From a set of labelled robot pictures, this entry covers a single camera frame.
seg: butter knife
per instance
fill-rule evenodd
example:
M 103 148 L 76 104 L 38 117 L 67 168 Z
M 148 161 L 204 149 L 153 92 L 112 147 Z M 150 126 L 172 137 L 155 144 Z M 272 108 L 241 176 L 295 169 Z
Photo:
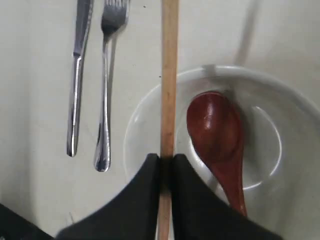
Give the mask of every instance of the butter knife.
M 67 123 L 66 153 L 74 157 L 77 153 L 80 108 L 82 95 L 82 75 L 86 44 L 90 29 L 94 0 L 78 0 L 73 49 L 73 76 L 71 82 L 69 113 Z

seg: spoon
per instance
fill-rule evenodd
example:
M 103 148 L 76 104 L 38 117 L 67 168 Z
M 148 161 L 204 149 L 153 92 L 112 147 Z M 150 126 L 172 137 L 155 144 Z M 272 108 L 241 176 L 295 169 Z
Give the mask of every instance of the spoon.
M 189 105 L 186 123 L 195 152 L 221 184 L 230 206 L 247 216 L 244 132 L 236 106 L 217 91 L 201 93 Z

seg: table surface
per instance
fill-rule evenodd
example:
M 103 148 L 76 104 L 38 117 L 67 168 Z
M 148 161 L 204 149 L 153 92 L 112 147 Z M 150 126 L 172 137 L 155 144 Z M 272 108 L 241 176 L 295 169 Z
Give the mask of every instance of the table surface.
M 75 158 L 66 135 L 77 1 L 10 0 L 0 8 L 0 202 L 51 235 L 126 185 L 127 124 L 161 82 L 161 1 L 132 0 L 116 46 L 112 166 L 96 172 L 103 4 L 94 3 Z M 318 0 L 181 0 L 178 69 L 242 65 L 278 77 L 319 108 L 319 9 Z

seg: chopstick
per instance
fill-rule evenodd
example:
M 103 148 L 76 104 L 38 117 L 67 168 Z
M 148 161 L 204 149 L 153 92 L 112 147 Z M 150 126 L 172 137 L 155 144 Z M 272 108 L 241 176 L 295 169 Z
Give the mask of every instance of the chopstick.
M 169 166 L 174 155 L 179 0 L 162 0 L 161 191 L 158 240 L 167 240 L 171 213 Z

